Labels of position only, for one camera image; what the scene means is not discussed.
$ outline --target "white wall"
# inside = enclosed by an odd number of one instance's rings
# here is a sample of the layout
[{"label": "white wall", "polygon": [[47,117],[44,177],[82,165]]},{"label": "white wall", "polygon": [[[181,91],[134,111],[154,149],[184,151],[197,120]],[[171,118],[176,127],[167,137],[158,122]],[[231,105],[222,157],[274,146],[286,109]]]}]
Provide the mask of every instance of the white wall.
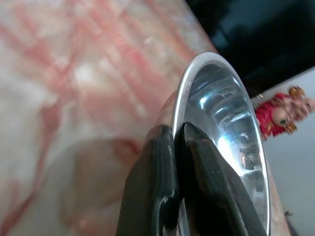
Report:
[{"label": "white wall", "polygon": [[[253,98],[254,107],[292,85],[315,99],[315,67]],[[264,150],[274,175],[283,208],[293,213],[290,220],[301,236],[315,235],[315,114],[297,124],[292,135],[269,138]]]}]

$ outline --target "black surface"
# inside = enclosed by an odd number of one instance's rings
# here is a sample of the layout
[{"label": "black surface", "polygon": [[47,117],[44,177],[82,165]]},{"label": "black surface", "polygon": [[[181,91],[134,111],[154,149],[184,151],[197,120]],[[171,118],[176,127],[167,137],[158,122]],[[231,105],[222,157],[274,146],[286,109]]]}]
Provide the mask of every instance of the black surface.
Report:
[{"label": "black surface", "polygon": [[186,0],[251,96],[315,65],[315,0]]},{"label": "black surface", "polygon": [[266,236],[239,176],[207,135],[185,123],[176,148],[192,235]]},{"label": "black surface", "polygon": [[126,180],[116,236],[175,235],[179,212],[170,127],[154,127]]}]

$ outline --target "pink marble countertop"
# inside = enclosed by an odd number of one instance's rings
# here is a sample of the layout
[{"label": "pink marble countertop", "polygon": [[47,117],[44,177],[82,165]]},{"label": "pink marble countertop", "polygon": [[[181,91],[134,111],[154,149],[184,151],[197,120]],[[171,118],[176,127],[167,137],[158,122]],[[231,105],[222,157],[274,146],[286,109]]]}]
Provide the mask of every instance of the pink marble countertop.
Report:
[{"label": "pink marble countertop", "polygon": [[114,235],[145,135],[214,46],[181,0],[2,0],[0,51],[0,236]]}]

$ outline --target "small statue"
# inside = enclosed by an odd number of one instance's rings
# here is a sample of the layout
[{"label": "small statue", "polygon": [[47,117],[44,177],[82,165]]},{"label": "small statue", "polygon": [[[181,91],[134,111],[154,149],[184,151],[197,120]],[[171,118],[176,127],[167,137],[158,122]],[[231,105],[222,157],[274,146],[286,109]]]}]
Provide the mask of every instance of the small statue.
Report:
[{"label": "small statue", "polygon": [[271,100],[256,108],[255,113],[263,140],[268,136],[296,131],[301,121],[315,111],[315,101],[305,97],[303,89],[294,86],[288,94],[277,93]]}]

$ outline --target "black rubber grip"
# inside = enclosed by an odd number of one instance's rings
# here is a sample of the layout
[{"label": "black rubber grip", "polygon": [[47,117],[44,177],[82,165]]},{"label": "black rubber grip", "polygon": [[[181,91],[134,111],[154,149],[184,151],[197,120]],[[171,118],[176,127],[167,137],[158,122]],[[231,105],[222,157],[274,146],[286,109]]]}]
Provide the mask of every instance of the black rubber grip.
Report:
[{"label": "black rubber grip", "polygon": [[191,235],[266,236],[236,172],[207,135],[184,123],[176,145]]},{"label": "black rubber grip", "polygon": [[179,212],[171,128],[152,128],[126,180],[116,236],[175,235]]}]

